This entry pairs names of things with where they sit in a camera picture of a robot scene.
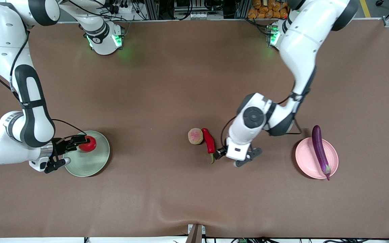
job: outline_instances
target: chili pepper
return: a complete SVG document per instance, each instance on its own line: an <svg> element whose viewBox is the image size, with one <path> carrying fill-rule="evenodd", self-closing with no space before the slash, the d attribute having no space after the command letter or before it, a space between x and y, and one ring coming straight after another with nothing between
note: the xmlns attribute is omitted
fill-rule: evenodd
<svg viewBox="0 0 389 243"><path fill-rule="evenodd" d="M202 129L202 134L204 135L204 140L207 143L207 149L208 153L211 155L211 163L214 163L214 152L216 151L216 145L214 143L214 138L211 136L210 132L208 129L203 128Z"/></svg>

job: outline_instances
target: yellow floor stripe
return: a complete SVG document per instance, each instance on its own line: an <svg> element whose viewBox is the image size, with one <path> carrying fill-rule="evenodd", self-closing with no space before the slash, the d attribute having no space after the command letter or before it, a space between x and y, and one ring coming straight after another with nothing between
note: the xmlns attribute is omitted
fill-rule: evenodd
<svg viewBox="0 0 389 243"><path fill-rule="evenodd" d="M361 7L363 8L364 16L366 16L366 18L371 18L366 0L360 0L360 3L361 3Z"/></svg>

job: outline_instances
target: purple eggplant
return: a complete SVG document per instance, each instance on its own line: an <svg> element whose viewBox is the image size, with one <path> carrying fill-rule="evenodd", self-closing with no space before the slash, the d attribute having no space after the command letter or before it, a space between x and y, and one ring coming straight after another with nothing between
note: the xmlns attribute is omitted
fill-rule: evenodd
<svg viewBox="0 0 389 243"><path fill-rule="evenodd" d="M315 149L316 157L318 158L319 164L321 165L322 172L327 177L327 180L329 180L329 176L331 174L331 167L328 165L324 146L322 144L321 128L318 125L313 127L312 143L313 148Z"/></svg>

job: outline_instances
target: table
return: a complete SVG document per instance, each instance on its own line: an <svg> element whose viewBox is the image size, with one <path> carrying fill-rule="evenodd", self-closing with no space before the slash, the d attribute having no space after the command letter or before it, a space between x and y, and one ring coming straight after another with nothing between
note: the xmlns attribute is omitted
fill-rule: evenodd
<svg viewBox="0 0 389 243"><path fill-rule="evenodd" d="M75 24L36 26L31 56L49 113L102 132L111 158L98 175L0 166L0 237L389 237L389 28L353 21L318 52L318 72L297 115L303 135L269 137L237 169L209 164L216 139L252 92L281 101L293 76L256 28L239 21L134 23L124 49L99 56ZM19 110L0 85L0 117ZM331 181L301 174L293 151L314 125L335 146ZM56 123L57 136L77 131Z"/></svg>

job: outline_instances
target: red tomato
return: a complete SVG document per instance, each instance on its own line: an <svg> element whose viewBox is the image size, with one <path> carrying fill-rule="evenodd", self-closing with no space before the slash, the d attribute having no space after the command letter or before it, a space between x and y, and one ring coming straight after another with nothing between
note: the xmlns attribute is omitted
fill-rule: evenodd
<svg viewBox="0 0 389 243"><path fill-rule="evenodd" d="M83 143L79 145L79 149L82 150L83 152L93 151L97 146L96 139L91 136L85 136L85 138L89 138L89 143Z"/></svg>

